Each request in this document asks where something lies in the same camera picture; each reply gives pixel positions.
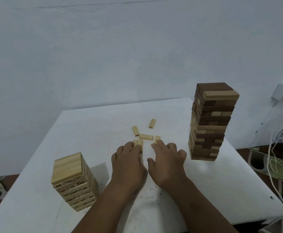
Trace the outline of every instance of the white wall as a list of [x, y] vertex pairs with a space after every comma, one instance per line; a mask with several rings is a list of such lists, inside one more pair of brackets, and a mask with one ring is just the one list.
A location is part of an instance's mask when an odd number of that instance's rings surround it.
[[240, 93], [247, 147], [283, 81], [283, 0], [0, 0], [0, 175], [21, 172], [62, 110]]

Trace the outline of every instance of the finger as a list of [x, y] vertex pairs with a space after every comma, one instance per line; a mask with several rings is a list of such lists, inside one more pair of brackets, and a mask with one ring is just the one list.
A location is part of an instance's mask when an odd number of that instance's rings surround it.
[[148, 161], [148, 172], [153, 179], [155, 173], [155, 161], [152, 158], [147, 158]]
[[121, 145], [121, 146], [116, 150], [116, 155], [117, 155], [117, 156], [119, 156], [119, 155], [121, 155], [121, 154], [123, 153], [123, 148], [124, 148], [124, 146]]
[[112, 167], [114, 166], [115, 161], [116, 161], [116, 153], [114, 153], [114, 154], [111, 156]]
[[185, 160], [186, 160], [186, 157], [187, 157], [186, 151], [184, 151], [184, 150], [179, 150], [177, 153], [178, 153], [178, 155], [179, 155], [179, 157], [180, 157], [180, 159], [181, 159], [182, 161], [185, 161]]
[[166, 147], [169, 148], [171, 151], [177, 153], [177, 146], [175, 143], [168, 143]]
[[135, 145], [134, 148], [132, 149], [133, 154], [139, 155], [140, 151], [141, 151], [141, 145]]
[[128, 153], [128, 152], [130, 152], [131, 150], [132, 150], [132, 147], [134, 146], [135, 144], [134, 144], [134, 142], [132, 142], [132, 141], [129, 141], [128, 143], [126, 143], [125, 145], [124, 145], [124, 148], [123, 148], [123, 153]]
[[152, 143], [151, 147], [155, 151], [155, 156], [157, 156], [162, 151], [162, 148], [158, 144]]
[[166, 149], [166, 145], [164, 144], [164, 142], [162, 140], [157, 140], [157, 144], [162, 148], [162, 149]]

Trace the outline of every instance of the stacked wooden blocks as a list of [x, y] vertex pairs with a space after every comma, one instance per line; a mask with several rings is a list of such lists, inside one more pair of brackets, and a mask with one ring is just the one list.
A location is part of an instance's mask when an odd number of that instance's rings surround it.
[[92, 206], [98, 197], [97, 182], [81, 152], [54, 161], [51, 183], [75, 211]]
[[198, 83], [192, 107], [191, 159], [215, 161], [239, 94], [226, 83]]

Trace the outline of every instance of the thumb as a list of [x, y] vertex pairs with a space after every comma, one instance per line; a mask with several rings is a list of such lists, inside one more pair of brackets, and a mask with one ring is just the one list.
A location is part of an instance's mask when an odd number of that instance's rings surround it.
[[155, 172], [155, 161], [152, 158], [147, 158], [148, 161], [148, 172], [152, 176]]

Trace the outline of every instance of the white cord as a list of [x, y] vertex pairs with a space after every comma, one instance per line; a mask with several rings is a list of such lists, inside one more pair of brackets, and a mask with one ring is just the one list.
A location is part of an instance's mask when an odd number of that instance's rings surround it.
[[270, 136], [270, 144], [269, 144], [269, 148], [268, 148], [268, 158], [267, 158], [267, 170], [268, 170], [268, 175], [269, 175], [269, 177], [270, 177], [271, 184], [272, 184], [274, 190], [276, 191], [276, 193], [279, 195], [280, 199], [281, 199], [282, 202], [283, 202], [282, 195], [279, 193], [279, 191], [276, 189], [276, 187], [275, 187], [274, 184], [273, 184], [272, 176], [271, 176], [270, 170], [269, 170], [271, 145], [272, 145], [272, 142], [275, 140], [275, 138], [276, 138], [276, 136], [277, 136], [277, 134], [278, 134], [279, 132], [282, 133], [282, 132], [283, 132], [283, 128], [279, 129], [279, 130], [276, 132], [274, 139], [272, 139], [272, 134], [271, 134], [271, 136]]

